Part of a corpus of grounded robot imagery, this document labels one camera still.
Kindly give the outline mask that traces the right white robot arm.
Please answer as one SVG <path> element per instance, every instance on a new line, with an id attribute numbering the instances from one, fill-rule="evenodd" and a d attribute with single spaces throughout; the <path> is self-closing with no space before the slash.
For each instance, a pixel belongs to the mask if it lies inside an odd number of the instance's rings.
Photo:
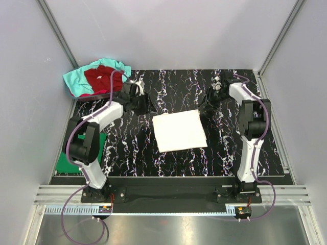
<path id="1" fill-rule="evenodd" d="M 242 136 L 242 155 L 233 186 L 220 193 L 226 198 L 237 202 L 248 202 L 251 197 L 259 195 L 258 161 L 264 138 L 270 130 L 271 102 L 262 99 L 251 92 L 246 83 L 249 79 L 234 74 L 232 71 L 222 71 L 215 78 L 215 83 L 207 89 L 198 109 L 201 114 L 208 115 L 218 110 L 226 99 L 234 99 L 239 105 L 238 128 Z"/>

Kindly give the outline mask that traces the white printed t-shirt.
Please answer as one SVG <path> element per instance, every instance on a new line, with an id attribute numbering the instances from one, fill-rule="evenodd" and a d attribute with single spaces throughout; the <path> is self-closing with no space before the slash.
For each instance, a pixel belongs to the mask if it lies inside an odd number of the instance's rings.
<path id="1" fill-rule="evenodd" d="M 154 116 L 154 135 L 160 153 L 206 148 L 206 135 L 199 110 Z"/>

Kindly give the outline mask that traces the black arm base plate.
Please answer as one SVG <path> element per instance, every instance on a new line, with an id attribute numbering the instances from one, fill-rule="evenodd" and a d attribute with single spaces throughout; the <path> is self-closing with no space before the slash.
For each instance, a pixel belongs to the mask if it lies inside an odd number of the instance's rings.
<path id="1" fill-rule="evenodd" d="M 216 189 L 234 177 L 110 177 L 114 213 L 217 213 Z"/>

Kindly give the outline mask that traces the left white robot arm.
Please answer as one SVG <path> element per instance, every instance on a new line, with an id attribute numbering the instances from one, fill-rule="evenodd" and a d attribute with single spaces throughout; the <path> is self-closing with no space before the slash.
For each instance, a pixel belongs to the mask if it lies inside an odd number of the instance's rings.
<path id="1" fill-rule="evenodd" d="M 83 174 L 86 194 L 99 202 L 105 202 L 110 197 L 110 184 L 98 161 L 100 133 L 126 112 L 132 111 L 136 115 L 156 112 L 144 86 L 141 80 L 125 82 L 122 89 L 115 96 L 110 96 L 100 109 L 68 121 L 62 151 L 68 162 L 77 166 Z"/>

